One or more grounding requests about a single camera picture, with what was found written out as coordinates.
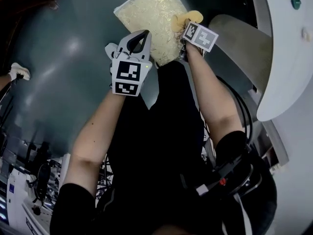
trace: equipment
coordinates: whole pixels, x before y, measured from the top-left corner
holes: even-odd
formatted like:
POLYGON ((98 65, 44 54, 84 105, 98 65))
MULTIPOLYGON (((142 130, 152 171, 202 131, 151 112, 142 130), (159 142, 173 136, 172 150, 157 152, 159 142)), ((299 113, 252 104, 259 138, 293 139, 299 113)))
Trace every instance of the equipment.
POLYGON ((139 30, 124 37, 118 46, 112 43, 106 46, 106 52, 112 58, 114 94, 139 95, 142 84, 152 67, 149 61, 151 39, 152 35, 148 30, 139 30))
POLYGON ((207 163, 209 163, 209 168, 212 169, 212 173, 208 177, 208 182, 205 182, 203 185, 196 188, 196 190, 200 196, 207 193, 208 195, 213 194, 220 198, 236 193, 243 196, 256 189, 262 182, 262 175, 254 169, 249 159, 253 148, 250 146, 253 134, 253 122, 248 107, 240 95, 222 78, 218 76, 217 78, 233 93, 241 109, 245 127, 246 148, 242 151, 242 154, 225 161, 220 166, 216 166, 213 151, 207 150, 207 153, 210 153, 210 159, 207 163), (246 115, 249 120, 249 133, 247 133, 248 125, 246 123, 246 115))

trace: black cable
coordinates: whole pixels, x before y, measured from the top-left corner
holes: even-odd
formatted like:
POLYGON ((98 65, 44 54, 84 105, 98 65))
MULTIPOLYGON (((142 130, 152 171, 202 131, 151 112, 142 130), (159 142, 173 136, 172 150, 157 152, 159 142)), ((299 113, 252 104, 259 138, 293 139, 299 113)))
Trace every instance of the black cable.
POLYGON ((242 111, 242 114, 243 114, 243 117, 244 117, 244 125, 245 125, 245 132, 246 132, 246 135, 247 135, 247 125, 246 125, 246 115, 242 109, 242 106, 244 107, 245 111, 246 111, 246 114, 248 116, 248 119, 249 119, 249 125, 250 125, 250 132, 249 132, 249 138, 247 138, 247 144, 250 145, 251 143, 251 140, 252 140, 252 134, 253 134, 253 122, 252 122, 252 117, 251 117, 251 114, 250 114, 250 111, 247 107, 247 105, 245 104, 244 100, 242 99, 242 97, 229 85, 225 82, 225 80, 223 80, 221 77, 219 76, 216 76, 222 83, 224 83, 229 89, 230 91, 234 94, 235 98, 237 99, 238 101, 238 104, 239 104, 239 107, 242 111))

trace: black sleeve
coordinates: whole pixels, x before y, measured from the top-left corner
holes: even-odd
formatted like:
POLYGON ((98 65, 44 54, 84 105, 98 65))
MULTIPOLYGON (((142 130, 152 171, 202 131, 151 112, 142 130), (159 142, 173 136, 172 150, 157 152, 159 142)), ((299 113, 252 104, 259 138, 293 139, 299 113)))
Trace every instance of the black sleeve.
POLYGON ((65 184, 55 204, 50 234, 86 234, 95 212, 95 199, 81 186, 65 184))
POLYGON ((243 153, 246 147, 246 135, 242 131, 234 131, 224 136, 216 146, 216 164, 234 159, 243 153))

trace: white panel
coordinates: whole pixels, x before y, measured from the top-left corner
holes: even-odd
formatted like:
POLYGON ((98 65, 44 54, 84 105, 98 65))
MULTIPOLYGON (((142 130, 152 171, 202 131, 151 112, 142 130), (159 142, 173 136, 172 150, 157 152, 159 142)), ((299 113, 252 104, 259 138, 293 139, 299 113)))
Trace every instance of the white panel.
POLYGON ((10 227, 22 234, 32 234, 26 225, 26 213, 22 207, 25 198, 28 197, 25 191, 26 175, 13 169, 9 175, 7 184, 7 212, 10 227), (14 184, 14 193, 9 191, 10 183, 14 184))
POLYGON ((267 0, 273 30, 273 61, 257 118, 270 120, 287 110, 303 93, 313 73, 313 43, 301 38, 303 27, 313 29, 313 0, 267 0))
POLYGON ((300 98, 273 123, 290 161, 274 175, 276 235, 300 235, 313 219, 313 79, 300 98))
POLYGON ((49 228, 50 228, 50 222, 52 217, 52 212, 47 210, 44 207, 41 207, 40 215, 37 216, 34 214, 32 207, 34 206, 33 203, 31 203, 28 200, 25 200, 22 204, 24 210, 27 213, 27 216, 32 221, 32 225, 36 230, 39 230, 41 234, 49 235, 49 228))

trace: hand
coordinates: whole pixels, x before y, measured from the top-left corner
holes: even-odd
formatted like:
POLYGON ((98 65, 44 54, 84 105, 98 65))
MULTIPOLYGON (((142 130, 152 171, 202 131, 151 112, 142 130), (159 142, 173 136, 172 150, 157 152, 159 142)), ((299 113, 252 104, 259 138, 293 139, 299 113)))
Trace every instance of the hand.
POLYGON ((18 63, 13 63, 11 66, 11 71, 8 73, 11 76, 11 81, 16 79, 17 74, 22 75, 23 79, 29 80, 30 79, 30 73, 29 70, 20 66, 18 63))
POLYGON ((200 54, 200 48, 198 48, 197 46, 193 45, 189 41, 186 41, 186 50, 187 50, 187 54, 192 54, 194 52, 197 52, 197 53, 200 54))

